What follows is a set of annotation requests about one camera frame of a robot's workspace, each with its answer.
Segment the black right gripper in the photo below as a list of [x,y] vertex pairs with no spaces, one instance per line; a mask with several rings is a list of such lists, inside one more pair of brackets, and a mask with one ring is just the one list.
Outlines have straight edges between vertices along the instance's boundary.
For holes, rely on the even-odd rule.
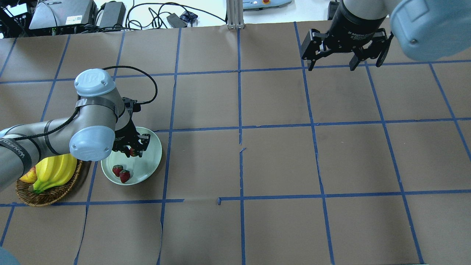
[[301,44],[301,59],[312,71],[316,62],[334,53],[353,52],[349,62],[354,71],[360,62],[377,59],[381,67],[390,50],[393,32],[389,35],[380,28],[387,16],[381,0],[341,0],[326,33],[309,29]]

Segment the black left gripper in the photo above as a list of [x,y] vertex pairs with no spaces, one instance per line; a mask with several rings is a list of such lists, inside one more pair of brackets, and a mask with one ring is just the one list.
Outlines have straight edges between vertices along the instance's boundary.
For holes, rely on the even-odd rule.
[[138,157],[141,158],[148,149],[151,135],[140,134],[136,129],[132,116],[135,112],[141,111],[142,102],[127,97],[123,97],[122,101],[124,112],[118,119],[112,151],[121,152],[129,158],[131,157],[130,148],[133,148],[138,151]]

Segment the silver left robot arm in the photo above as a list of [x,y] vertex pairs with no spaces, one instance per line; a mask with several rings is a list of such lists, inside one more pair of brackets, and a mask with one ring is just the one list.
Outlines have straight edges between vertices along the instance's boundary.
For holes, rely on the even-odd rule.
[[44,158],[70,153],[82,161],[100,161],[112,152],[141,157],[147,150],[151,136],[140,134],[132,121],[141,102],[120,95],[107,67],[81,72],[74,87],[78,99],[69,118],[1,131],[1,190]]

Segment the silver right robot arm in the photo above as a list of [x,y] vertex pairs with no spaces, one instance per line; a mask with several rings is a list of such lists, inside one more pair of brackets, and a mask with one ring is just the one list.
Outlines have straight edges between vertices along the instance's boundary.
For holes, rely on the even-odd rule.
[[469,0],[341,0],[325,33],[310,29],[301,59],[311,71],[321,58],[353,53],[351,71],[367,60],[380,67],[394,38],[414,61],[435,61],[470,47]]

